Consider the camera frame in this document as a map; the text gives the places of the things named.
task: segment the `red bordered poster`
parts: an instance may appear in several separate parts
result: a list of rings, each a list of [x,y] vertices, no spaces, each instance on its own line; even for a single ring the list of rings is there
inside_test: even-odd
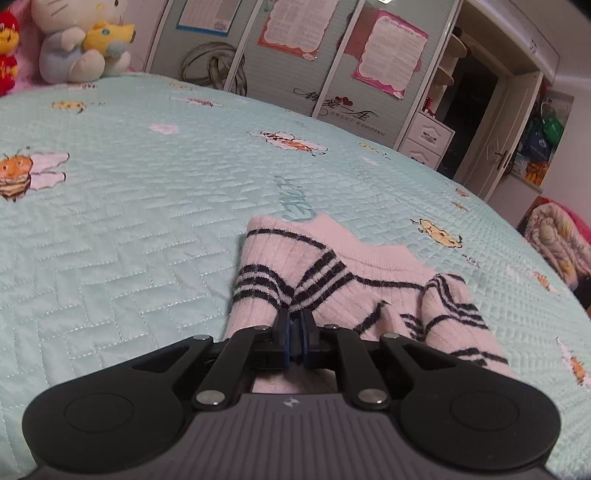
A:
[[[315,60],[339,0],[277,0],[258,44]]]
[[[428,39],[424,31],[380,10],[353,78],[404,98]]]

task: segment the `metal rivet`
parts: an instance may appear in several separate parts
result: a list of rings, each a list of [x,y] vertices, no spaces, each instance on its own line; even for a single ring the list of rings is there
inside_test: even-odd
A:
[[[379,405],[388,399],[388,394],[379,388],[366,388],[357,395],[363,403]]]
[[[195,399],[203,405],[218,405],[226,399],[226,396],[219,390],[203,390]]]

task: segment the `hello kitty plush toy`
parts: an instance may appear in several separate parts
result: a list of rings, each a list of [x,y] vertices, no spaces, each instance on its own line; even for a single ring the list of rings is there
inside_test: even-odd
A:
[[[33,20],[46,38],[39,56],[41,77],[51,84],[86,83],[123,73],[131,62],[128,51],[105,58],[84,50],[86,34],[99,22],[120,24],[126,0],[33,0]]]

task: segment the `blue bordered poster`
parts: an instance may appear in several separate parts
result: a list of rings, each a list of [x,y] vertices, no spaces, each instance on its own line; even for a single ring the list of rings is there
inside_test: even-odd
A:
[[[227,37],[240,1],[187,0],[177,28]]]

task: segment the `white door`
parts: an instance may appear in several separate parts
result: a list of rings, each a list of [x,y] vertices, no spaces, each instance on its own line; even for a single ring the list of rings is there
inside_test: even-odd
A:
[[[468,190],[485,202],[494,192],[517,148],[534,107],[542,78],[541,72],[526,73],[512,77],[507,82],[496,118],[476,155],[472,172],[464,183]]]

